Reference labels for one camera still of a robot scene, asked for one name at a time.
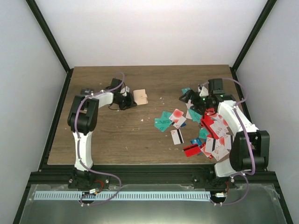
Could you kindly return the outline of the white card red circle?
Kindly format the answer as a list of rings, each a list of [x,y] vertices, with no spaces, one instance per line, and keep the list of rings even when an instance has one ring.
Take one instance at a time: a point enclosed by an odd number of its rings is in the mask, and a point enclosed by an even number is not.
[[[184,123],[186,121],[186,118],[183,115],[184,113],[181,110],[175,109],[174,112],[170,115],[169,119],[174,123]]]

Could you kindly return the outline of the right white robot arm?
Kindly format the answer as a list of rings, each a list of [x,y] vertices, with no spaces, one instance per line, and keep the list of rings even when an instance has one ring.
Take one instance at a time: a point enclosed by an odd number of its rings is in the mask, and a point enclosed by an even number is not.
[[[236,174],[253,175],[257,170],[265,170],[269,162],[270,135],[252,124],[238,107],[233,95],[224,91],[212,91],[207,96],[188,90],[179,100],[191,102],[191,109],[204,115],[208,109],[214,109],[227,122],[234,135],[229,158],[215,164],[215,172],[208,175],[208,184],[218,188],[224,178]]]

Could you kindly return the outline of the beige card holder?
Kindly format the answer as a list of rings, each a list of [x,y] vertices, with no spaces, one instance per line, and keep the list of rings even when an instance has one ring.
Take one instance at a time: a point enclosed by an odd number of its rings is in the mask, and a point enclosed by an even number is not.
[[[134,90],[133,96],[137,105],[146,105],[148,103],[148,96],[145,89]]]

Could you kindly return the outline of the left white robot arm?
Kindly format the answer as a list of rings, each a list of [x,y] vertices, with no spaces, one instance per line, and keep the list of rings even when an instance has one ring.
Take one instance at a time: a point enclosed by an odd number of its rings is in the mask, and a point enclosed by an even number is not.
[[[100,91],[89,95],[76,95],[71,105],[67,124],[75,140],[75,169],[88,171],[93,166],[92,133],[97,125],[98,111],[106,105],[117,104],[120,110],[137,106],[132,93]]]

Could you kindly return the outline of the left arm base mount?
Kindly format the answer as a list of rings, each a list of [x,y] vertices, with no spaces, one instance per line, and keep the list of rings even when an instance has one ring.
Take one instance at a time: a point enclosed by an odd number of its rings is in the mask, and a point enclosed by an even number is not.
[[[78,190],[107,189],[109,182],[109,176],[73,169],[69,179],[68,187],[70,189]]]

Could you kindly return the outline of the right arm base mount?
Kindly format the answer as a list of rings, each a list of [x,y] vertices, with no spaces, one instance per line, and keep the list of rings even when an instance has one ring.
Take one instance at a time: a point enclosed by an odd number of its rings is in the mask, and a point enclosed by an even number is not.
[[[217,177],[212,171],[194,173],[192,175],[192,181],[194,188],[206,190],[224,190],[234,185],[228,177]]]

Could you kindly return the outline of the red card black stripe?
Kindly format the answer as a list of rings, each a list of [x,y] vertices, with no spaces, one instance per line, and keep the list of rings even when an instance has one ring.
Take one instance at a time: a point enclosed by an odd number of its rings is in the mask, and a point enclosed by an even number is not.
[[[198,146],[198,144],[189,145],[189,146],[183,148],[183,151],[184,151],[186,157],[191,157],[191,156],[201,153],[201,149]]]

